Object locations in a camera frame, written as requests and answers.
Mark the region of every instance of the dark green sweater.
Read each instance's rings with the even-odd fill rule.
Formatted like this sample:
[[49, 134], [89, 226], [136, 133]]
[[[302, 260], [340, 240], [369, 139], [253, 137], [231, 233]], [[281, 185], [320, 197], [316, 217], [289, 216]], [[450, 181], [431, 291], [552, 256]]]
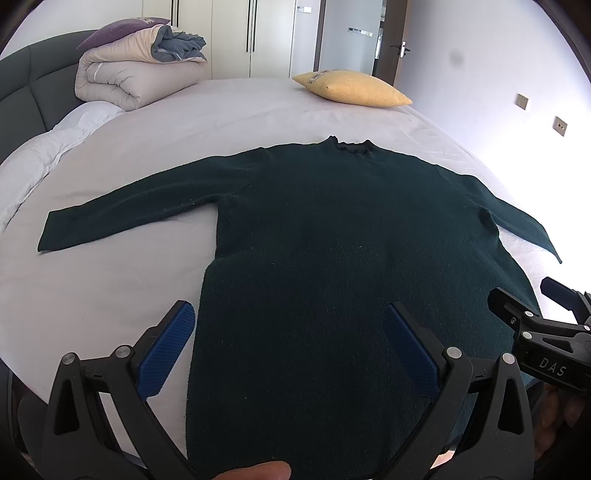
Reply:
[[539, 308], [495, 224], [556, 255], [538, 222], [476, 178], [334, 137], [206, 158], [51, 212], [39, 250], [206, 203], [219, 209], [217, 248], [186, 425], [205, 477], [271, 459], [294, 480], [373, 477], [426, 407], [385, 339], [386, 304], [403, 302], [443, 345], [496, 359], [512, 331], [488, 312], [489, 291]]

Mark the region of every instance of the gray upholstered headboard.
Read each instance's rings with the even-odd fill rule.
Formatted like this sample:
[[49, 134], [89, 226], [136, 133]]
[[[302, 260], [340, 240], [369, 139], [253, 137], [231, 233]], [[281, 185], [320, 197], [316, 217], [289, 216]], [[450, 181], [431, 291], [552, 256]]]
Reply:
[[0, 60], [0, 163], [82, 104], [74, 95], [76, 47], [93, 31], [48, 38]]

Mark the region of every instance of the beige comforter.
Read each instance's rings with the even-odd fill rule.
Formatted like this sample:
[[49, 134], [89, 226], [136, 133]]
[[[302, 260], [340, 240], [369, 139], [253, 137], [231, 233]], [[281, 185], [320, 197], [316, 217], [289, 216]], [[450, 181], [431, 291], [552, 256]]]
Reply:
[[139, 30], [85, 52], [76, 73], [76, 96], [86, 102], [104, 100], [130, 111], [202, 80], [207, 63], [202, 58], [169, 63], [153, 58], [150, 48], [161, 27]]

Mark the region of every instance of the white wardrobe door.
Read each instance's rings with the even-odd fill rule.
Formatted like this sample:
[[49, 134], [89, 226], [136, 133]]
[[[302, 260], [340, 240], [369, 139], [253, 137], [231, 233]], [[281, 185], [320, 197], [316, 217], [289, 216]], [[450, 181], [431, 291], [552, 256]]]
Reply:
[[144, 17], [170, 18], [172, 4], [173, 0], [142, 0], [142, 15]]
[[212, 6], [213, 0], [178, 0], [178, 27], [187, 33], [200, 35], [207, 45], [207, 80], [212, 78]]
[[212, 76], [214, 79], [250, 76], [249, 9], [256, 0], [213, 0]]
[[296, 0], [252, 0], [251, 77], [289, 78]]

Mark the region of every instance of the human hand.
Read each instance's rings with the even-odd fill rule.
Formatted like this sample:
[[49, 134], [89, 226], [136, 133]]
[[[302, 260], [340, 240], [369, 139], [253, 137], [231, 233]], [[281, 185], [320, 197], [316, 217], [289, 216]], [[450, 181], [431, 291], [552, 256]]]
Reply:
[[558, 389], [550, 384], [544, 384], [545, 399], [540, 407], [538, 424], [534, 430], [535, 459], [539, 460], [548, 451], [556, 440], [556, 432], [566, 421], [569, 427], [573, 427], [581, 416], [587, 400], [573, 396], [561, 410], [558, 399]]
[[291, 467], [285, 462], [266, 462], [220, 473], [213, 480], [289, 480]]

